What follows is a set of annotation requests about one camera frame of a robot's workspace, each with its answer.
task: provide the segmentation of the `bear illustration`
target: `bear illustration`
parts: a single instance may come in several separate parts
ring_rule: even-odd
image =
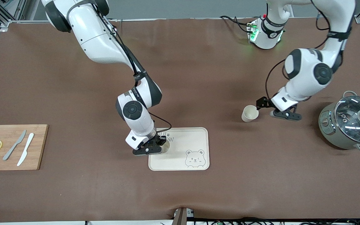
[[[206,160],[204,158],[204,150],[202,149],[200,149],[198,152],[187,150],[186,155],[186,166],[188,168],[203,168],[206,164]]]

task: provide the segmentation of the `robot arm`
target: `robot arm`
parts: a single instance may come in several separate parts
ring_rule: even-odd
[[[73,30],[84,53],[96,63],[124,63],[134,71],[135,86],[117,97],[116,110],[131,131],[126,138],[135,155],[167,150],[147,108],[159,104],[162,92],[106,19],[106,0],[42,0],[50,23],[62,32]]]
[[[343,62],[345,44],[351,31],[355,0],[312,0],[311,2],[329,21],[330,30],[327,40],[323,50],[297,48],[287,56],[284,68],[290,80],[266,105],[276,108],[271,113],[273,117],[300,120],[300,115],[297,114],[298,118],[296,118],[290,109],[327,87],[333,74]],[[265,104],[262,104],[261,99],[257,101],[257,105]]]
[[[251,22],[247,30],[248,40],[261,49],[271,49],[283,34],[283,28],[290,17],[287,5],[307,5],[310,0],[266,0],[267,15]]]

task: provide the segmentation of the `paper cup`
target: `paper cup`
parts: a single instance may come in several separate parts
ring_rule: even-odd
[[[251,122],[254,119],[256,119],[259,115],[259,111],[256,109],[256,106],[254,105],[247,105],[241,114],[241,119],[244,122]]]

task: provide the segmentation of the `table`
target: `table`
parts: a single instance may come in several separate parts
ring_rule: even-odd
[[[150,111],[209,132],[209,169],[170,172],[150,171],[124,141],[115,100],[134,83],[130,68],[94,63],[73,34],[50,24],[10,24],[0,33],[0,124],[50,129],[38,171],[0,171],[0,222],[167,219],[179,207],[205,218],[360,218],[360,152],[331,146],[317,125],[344,91],[360,94],[360,25],[332,83],[299,104],[302,121],[271,118],[269,109],[251,123],[240,118],[264,96],[273,65],[324,40],[314,23],[290,19],[272,50],[223,20],[117,24],[162,89]],[[285,83],[277,68],[269,94]]]

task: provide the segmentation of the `gray knife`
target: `gray knife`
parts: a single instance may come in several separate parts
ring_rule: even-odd
[[[16,145],[20,144],[23,141],[23,138],[24,138],[25,135],[26,135],[26,130],[23,131],[22,135],[19,137],[19,139],[16,141],[16,143],[4,155],[3,160],[7,160],[9,158],[10,154],[12,154],[13,150],[16,148]]]

